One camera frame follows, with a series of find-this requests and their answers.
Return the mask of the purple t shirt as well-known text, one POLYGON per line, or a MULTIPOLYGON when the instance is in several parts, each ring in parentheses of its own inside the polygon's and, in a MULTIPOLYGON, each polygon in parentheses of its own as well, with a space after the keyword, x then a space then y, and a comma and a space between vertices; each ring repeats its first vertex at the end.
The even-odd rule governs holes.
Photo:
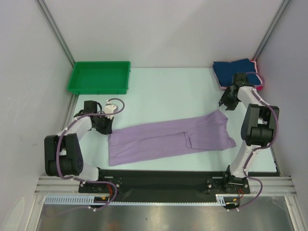
POLYGON ((200 117, 114 130, 108 137, 109 165, 234 148, 236 142, 227 132, 227 122, 216 110, 200 117))

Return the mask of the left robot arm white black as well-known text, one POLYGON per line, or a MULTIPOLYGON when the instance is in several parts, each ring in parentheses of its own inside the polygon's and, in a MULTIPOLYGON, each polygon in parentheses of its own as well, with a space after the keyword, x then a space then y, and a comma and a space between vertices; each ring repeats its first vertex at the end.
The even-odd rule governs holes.
POLYGON ((79 141, 90 130, 102 135, 112 133, 112 123, 117 106, 107 102, 104 107, 96 101, 85 101, 84 108, 74 115, 74 124, 56 135, 44 139, 45 172, 48 176, 77 177, 90 181, 95 192, 106 188, 106 180, 99 169, 84 162, 79 141))

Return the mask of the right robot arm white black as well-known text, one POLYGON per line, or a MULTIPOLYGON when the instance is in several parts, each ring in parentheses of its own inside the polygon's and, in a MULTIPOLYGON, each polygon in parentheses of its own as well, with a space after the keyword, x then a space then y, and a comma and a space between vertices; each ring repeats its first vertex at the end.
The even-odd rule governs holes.
POLYGON ((232 85, 221 96, 218 105, 233 111, 239 102, 246 108, 241 127, 242 145, 235 160, 227 167, 221 187, 226 193, 237 193, 248 186, 248 170, 260 150, 273 145, 277 137, 279 108, 265 102, 247 73, 236 73, 232 85))

